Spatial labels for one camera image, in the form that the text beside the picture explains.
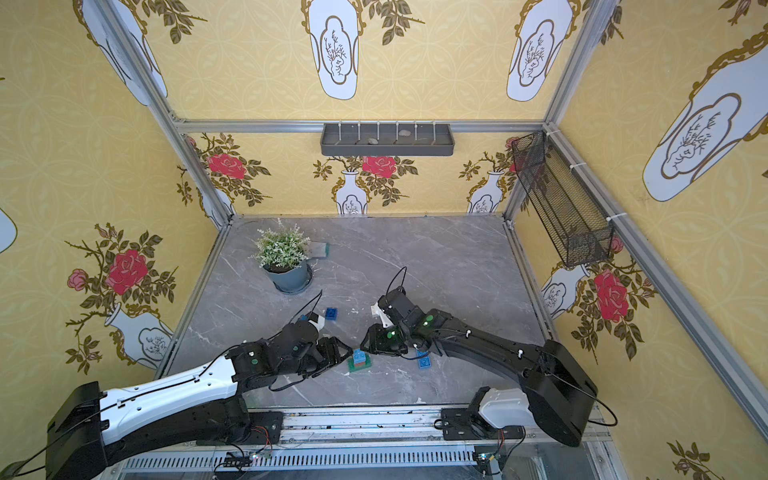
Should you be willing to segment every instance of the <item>potted plant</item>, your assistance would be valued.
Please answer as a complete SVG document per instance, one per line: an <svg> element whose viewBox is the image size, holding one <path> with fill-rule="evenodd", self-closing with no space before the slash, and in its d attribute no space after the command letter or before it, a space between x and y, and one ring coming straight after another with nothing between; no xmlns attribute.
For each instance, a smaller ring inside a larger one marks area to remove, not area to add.
<svg viewBox="0 0 768 480"><path fill-rule="evenodd" d="M261 238L256 241L259 253L253 257L266 270L275 287L283 293L303 291L312 280L306 265L304 247L310 242L299 230L298 225L285 228L278 220L278 231L259 230Z"/></svg>

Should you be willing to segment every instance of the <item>red rose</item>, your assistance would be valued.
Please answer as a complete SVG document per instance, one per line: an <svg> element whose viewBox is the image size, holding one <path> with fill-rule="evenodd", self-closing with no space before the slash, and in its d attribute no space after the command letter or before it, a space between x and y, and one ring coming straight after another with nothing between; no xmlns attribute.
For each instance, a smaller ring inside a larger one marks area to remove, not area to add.
<svg viewBox="0 0 768 480"><path fill-rule="evenodd" d="M85 270L76 268L72 270L72 275L70 275L67 279L67 286L69 288L74 288L79 292L85 288L86 280L88 280L88 274L85 272Z"/></svg>
<svg viewBox="0 0 768 480"><path fill-rule="evenodd" d="M139 255L136 250L126 250L114 258L106 283L117 295L122 295L125 290L138 285L147 273L144 255Z"/></svg>
<svg viewBox="0 0 768 480"><path fill-rule="evenodd" d="M621 241L621 238L617 234L614 233L614 238L611 240L611 251L613 253L619 253L624 249L624 242Z"/></svg>
<svg viewBox="0 0 768 480"><path fill-rule="evenodd" d="M240 178L241 180L245 177L246 170L243 162L229 154L218 154L208 158L208 167L210 167L210 171L219 172L228 177Z"/></svg>
<svg viewBox="0 0 768 480"><path fill-rule="evenodd" d="M518 140L520 140L520 137L510 137L510 138L508 138L507 139L507 150L512 148L513 143L515 143Z"/></svg>
<svg viewBox="0 0 768 480"><path fill-rule="evenodd" d="M397 171L397 166L392 157L366 157L362 163L362 171L370 172L377 177L390 178Z"/></svg>
<svg viewBox="0 0 768 480"><path fill-rule="evenodd" d="M594 279L594 285L598 288L600 314L606 320L619 323L621 317L627 315L629 308L626 287L609 269L605 269Z"/></svg>

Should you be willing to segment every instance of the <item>green lego brick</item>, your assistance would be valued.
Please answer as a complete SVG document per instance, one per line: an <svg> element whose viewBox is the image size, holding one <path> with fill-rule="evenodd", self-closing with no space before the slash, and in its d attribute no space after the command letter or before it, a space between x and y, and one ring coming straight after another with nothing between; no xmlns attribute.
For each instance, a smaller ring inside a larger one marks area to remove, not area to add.
<svg viewBox="0 0 768 480"><path fill-rule="evenodd" d="M346 365L349 367L349 372L357 372L359 370L368 369L371 367L371 356L366 353L366 362L365 364L361 366L355 366L355 363L352 360L352 357L349 357L346 360Z"/></svg>

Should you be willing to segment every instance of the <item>marble surface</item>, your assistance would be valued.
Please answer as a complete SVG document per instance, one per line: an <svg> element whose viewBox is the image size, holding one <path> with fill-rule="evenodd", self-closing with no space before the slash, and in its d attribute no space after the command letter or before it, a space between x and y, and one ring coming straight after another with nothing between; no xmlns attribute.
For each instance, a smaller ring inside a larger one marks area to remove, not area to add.
<svg viewBox="0 0 768 480"><path fill-rule="evenodd" d="M500 217L296 218L312 240L327 242L329 256L310 261L312 284L287 296L275 290L255 260L258 230L273 219L237 220L187 328L170 373L213 358L228 346L276 333L323 289L317 311L339 309L322 333L358 347L376 320L370 306L392 276L408 266L404 287L424 311L439 308L498 336L542 345L523 280ZM467 403L477 388L511 388L507 379L460 359L430 356L418 362L373 356L372 367L349 373L339 365L316 379L283 390L246 394L250 407ZM274 388L296 379L279 378Z"/></svg>

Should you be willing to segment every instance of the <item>white vase pattern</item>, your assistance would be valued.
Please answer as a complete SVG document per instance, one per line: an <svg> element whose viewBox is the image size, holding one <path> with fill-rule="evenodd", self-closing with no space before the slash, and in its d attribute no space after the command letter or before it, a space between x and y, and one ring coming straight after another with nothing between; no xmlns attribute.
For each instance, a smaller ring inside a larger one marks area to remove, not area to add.
<svg viewBox="0 0 768 480"><path fill-rule="evenodd" d="M336 191L336 211L339 215L365 215L368 213L368 194L358 187L357 172L342 172L344 185Z"/></svg>
<svg viewBox="0 0 768 480"><path fill-rule="evenodd" d="M0 253L7 250L16 240L16 225L13 220L0 209Z"/></svg>
<svg viewBox="0 0 768 480"><path fill-rule="evenodd" d="M552 319L571 308L576 301L576 289L589 273L583 265L568 270L564 266L555 271L541 288L541 297Z"/></svg>
<svg viewBox="0 0 768 480"><path fill-rule="evenodd" d="M683 191L766 121L768 31L744 44L742 51L729 52L733 58L725 68L692 92L651 155L643 182L655 200L663 202Z"/></svg>
<svg viewBox="0 0 768 480"><path fill-rule="evenodd" d="M529 101L549 74L574 21L568 0L541 0L525 16L517 32L509 68L507 96Z"/></svg>
<svg viewBox="0 0 768 480"><path fill-rule="evenodd" d="M504 192L498 185L505 172L488 172L485 185L478 188L469 198L468 214L492 214L504 200Z"/></svg>
<svg viewBox="0 0 768 480"><path fill-rule="evenodd" d="M121 331L123 350L127 357L155 370L168 350L170 337L174 334L173 330L149 312L134 318L129 317L122 311L120 303L115 305L104 325Z"/></svg>
<svg viewBox="0 0 768 480"><path fill-rule="evenodd" d="M230 200L229 196L227 196L224 191L218 188L215 190L216 195L219 197L219 200L221 200L221 203L224 204L229 214L234 215L236 213L235 206L232 204L232 200ZM211 204L210 200L208 200L208 197L206 197L205 194L201 193L201 195L203 195L203 210L205 211L205 214L208 216L208 218L210 218L210 221L214 223L216 228L221 230L223 225L220 225L214 216L214 206Z"/></svg>
<svg viewBox="0 0 768 480"><path fill-rule="evenodd" d="M152 79L157 85L157 88L160 89L160 92L164 97L167 97L167 90L165 88L163 76L160 73L157 62L154 60L152 50L147 43L147 39L144 37L144 33L141 31L141 28L136 22L134 13L122 2L120 2L120 0L109 1L118 10L118 13L120 14L120 20L122 20L125 27L131 33L131 37L133 38L133 41L136 43L136 45L138 45L139 51L143 53L142 59L144 60L146 66L149 67L149 70L152 74ZM101 17L96 13L96 8L95 0L82 0L82 21L86 24L86 27L91 33L91 37L93 37L94 42L96 42L96 44L101 48L102 53L104 53L104 56L107 57L107 60L109 60L109 63L112 65L115 73L117 73L118 77L120 77L123 83L125 83L125 86L128 87L128 90L131 91L134 97L136 97L136 100L139 100L142 105L149 105L149 95L138 83L136 83L133 78L128 75L126 70L128 61L125 57L123 57L121 52L119 52L117 49L113 49L115 40L114 38L111 38L110 34L108 34L108 30L101 23Z"/></svg>
<svg viewBox="0 0 768 480"><path fill-rule="evenodd" d="M312 0L308 11L315 69L323 90L349 100L357 89L357 10L348 0Z"/></svg>

